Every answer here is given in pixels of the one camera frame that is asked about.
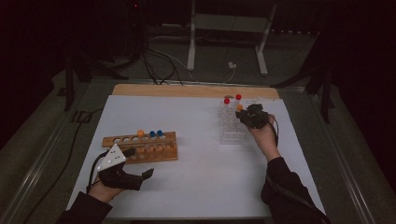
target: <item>test tube rack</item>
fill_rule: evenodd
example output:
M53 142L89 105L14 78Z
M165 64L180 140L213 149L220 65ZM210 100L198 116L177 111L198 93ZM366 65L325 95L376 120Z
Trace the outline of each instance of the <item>test tube rack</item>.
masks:
M220 103L219 131L222 145L240 145L245 141L247 128L235 115L238 103L239 99L235 100L234 104L230 104L230 101L227 101L226 105Z
M156 135L155 139L149 134L103 138L102 147L113 147L114 144L117 144L121 151L136 148L136 153L127 158L126 164L177 161L176 132L163 133L162 137Z

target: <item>wooden test tube rack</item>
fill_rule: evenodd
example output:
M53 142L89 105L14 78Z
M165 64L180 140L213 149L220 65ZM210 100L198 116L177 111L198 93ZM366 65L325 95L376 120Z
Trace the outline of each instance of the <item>wooden test tube rack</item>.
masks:
M117 144L121 151L136 148L136 153L127 158L126 164L177 161L176 133L163 133L163 136L164 138L160 138L156 135L155 139L151 139L149 134L109 136L103 138L102 147L113 147Z

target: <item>orange cap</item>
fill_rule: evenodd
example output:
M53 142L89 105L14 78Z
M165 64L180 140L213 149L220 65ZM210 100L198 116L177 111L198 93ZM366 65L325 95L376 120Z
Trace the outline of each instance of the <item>orange cap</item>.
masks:
M145 135L145 132L143 130L137 131L137 136L141 137L143 135Z
M243 107L242 105L237 105L237 106L236 106L236 110L237 110L237 111L241 111L243 108L244 108L244 107Z

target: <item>black sleeve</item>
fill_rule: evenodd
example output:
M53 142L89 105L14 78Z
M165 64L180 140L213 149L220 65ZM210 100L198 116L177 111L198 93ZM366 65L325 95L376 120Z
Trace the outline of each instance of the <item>black sleeve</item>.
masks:
M70 210L62 212L57 224L100 224L112 206L80 192Z
M271 176L273 182L276 182L283 189L297 194L307 202L313 202L300 177L290 171L283 158L279 157L269 161L267 178L262 188L262 200L270 207L275 224L322 223L322 217L313 209L276 192L268 180L268 175Z

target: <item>metal stand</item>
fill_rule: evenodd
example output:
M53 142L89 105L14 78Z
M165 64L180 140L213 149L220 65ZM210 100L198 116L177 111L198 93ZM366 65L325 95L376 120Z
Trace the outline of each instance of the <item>metal stand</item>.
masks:
M189 71L194 70L195 64L195 29L211 29L262 33L262 42L258 46L256 46L255 50L257 55L257 62L260 68L260 74L262 76L268 74L262 51L268 38L268 34L271 30L272 21L276 12L276 5L272 5L271 12L268 18L251 18L196 13L195 0L191 1L191 37L189 58L187 60L187 69Z

